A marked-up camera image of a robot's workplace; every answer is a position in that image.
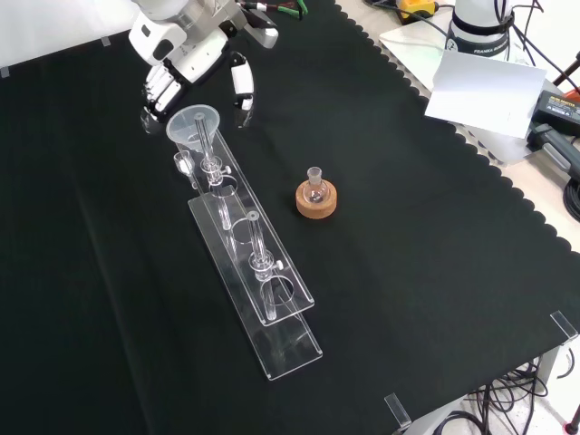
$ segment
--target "clear acrylic rack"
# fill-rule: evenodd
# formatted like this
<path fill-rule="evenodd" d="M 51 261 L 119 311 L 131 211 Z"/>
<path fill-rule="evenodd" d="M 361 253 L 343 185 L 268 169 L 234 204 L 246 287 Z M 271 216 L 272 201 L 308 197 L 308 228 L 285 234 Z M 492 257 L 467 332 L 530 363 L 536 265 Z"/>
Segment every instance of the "clear acrylic rack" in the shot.
<path fill-rule="evenodd" d="M 322 357 L 302 312 L 314 299 L 218 130 L 219 115 L 191 106 L 168 123 L 174 160 L 199 195 L 189 202 L 266 377 Z"/>

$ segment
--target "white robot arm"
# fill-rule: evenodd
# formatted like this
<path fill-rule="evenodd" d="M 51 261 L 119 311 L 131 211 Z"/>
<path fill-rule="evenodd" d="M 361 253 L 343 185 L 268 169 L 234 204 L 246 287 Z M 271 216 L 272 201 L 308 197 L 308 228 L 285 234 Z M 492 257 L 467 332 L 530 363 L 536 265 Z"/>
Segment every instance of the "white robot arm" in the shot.
<path fill-rule="evenodd" d="M 192 83 L 204 82 L 225 60 L 228 39 L 246 30 L 265 48 L 278 32 L 265 14 L 249 13 L 235 0 L 133 0 L 140 6 L 129 39 L 152 68 L 144 94 L 143 127 L 153 132 L 166 120 Z M 254 81 L 247 59 L 233 52 L 230 68 L 238 127 L 249 122 L 254 107 Z"/>
<path fill-rule="evenodd" d="M 447 49 L 505 60 L 513 23 L 510 0 L 457 0 Z"/>

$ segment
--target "clear plastic funnel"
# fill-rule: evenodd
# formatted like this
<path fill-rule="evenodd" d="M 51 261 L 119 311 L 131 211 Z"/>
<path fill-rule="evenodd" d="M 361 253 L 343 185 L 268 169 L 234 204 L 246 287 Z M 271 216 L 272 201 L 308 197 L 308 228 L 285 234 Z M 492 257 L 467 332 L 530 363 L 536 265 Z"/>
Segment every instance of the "clear plastic funnel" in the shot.
<path fill-rule="evenodd" d="M 167 123 L 167 135 L 177 144 L 185 145 L 190 150 L 201 152 L 201 141 L 196 127 L 195 115 L 203 113 L 208 126 L 209 141 L 212 142 L 219 126 L 219 113 L 205 104 L 189 106 L 178 111 Z"/>

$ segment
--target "white sheet of paper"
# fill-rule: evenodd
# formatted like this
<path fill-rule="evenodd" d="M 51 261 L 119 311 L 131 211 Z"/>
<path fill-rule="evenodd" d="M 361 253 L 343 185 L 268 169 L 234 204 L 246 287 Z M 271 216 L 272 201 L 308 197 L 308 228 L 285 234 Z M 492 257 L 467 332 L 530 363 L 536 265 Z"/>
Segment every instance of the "white sheet of paper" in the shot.
<path fill-rule="evenodd" d="M 446 50 L 426 116 L 524 139 L 546 70 Z"/>

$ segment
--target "black cloth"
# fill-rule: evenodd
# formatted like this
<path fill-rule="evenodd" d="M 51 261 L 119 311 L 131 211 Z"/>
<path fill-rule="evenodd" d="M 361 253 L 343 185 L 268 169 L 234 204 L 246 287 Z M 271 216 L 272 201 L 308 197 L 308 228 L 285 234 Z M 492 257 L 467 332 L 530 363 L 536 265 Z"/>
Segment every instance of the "black cloth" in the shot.
<path fill-rule="evenodd" d="M 271 51 L 233 41 L 248 130 L 227 68 L 183 105 L 220 112 L 323 358 L 266 380 L 120 34 L 0 81 L 3 432 L 391 433 L 388 394 L 417 419 L 563 342 L 554 311 L 580 325 L 579 256 L 331 0 L 309 8 Z M 338 189 L 323 221 L 295 211 L 311 166 Z"/>

